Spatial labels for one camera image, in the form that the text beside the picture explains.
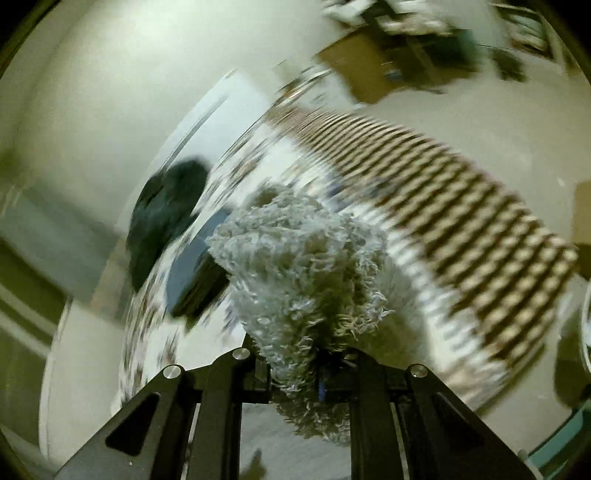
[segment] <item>black object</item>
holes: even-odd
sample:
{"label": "black object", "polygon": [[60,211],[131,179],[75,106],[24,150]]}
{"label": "black object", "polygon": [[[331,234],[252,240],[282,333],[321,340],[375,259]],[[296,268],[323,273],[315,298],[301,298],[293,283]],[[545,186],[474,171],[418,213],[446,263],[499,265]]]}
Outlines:
{"label": "black object", "polygon": [[199,157],[151,177],[135,204],[127,236],[131,285],[138,291],[166,246],[195,220],[191,216],[207,182]]}
{"label": "black object", "polygon": [[166,305],[173,317],[197,317],[228,285],[226,271],[209,254],[206,240],[229,214],[225,209],[214,213],[170,267]]}
{"label": "black object", "polygon": [[503,80],[525,81],[523,63],[515,54],[501,48],[493,48],[492,59],[495,61],[499,76]]}
{"label": "black object", "polygon": [[[357,350],[318,370],[327,403],[349,403],[353,480],[403,479],[395,408],[412,480],[532,480],[530,470],[432,372],[389,368]],[[208,367],[169,366],[56,475],[58,480],[178,479],[201,403],[188,480],[237,480],[242,403],[273,387],[252,345]]]}

